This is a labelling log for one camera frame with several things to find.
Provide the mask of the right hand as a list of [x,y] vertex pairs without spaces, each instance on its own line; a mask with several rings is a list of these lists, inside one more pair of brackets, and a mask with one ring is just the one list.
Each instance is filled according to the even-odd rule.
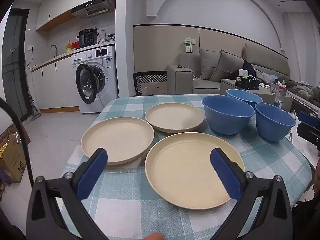
[[320,191],[320,151],[318,151],[317,153],[319,160],[317,162],[317,166],[316,166],[316,172],[315,172],[315,180],[313,183],[313,190],[315,195],[317,195]]

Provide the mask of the left hand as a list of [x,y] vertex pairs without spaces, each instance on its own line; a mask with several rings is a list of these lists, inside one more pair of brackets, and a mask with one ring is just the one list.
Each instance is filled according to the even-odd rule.
[[159,232],[154,232],[150,234],[148,237],[145,237],[143,240],[163,240],[164,237],[161,233]]

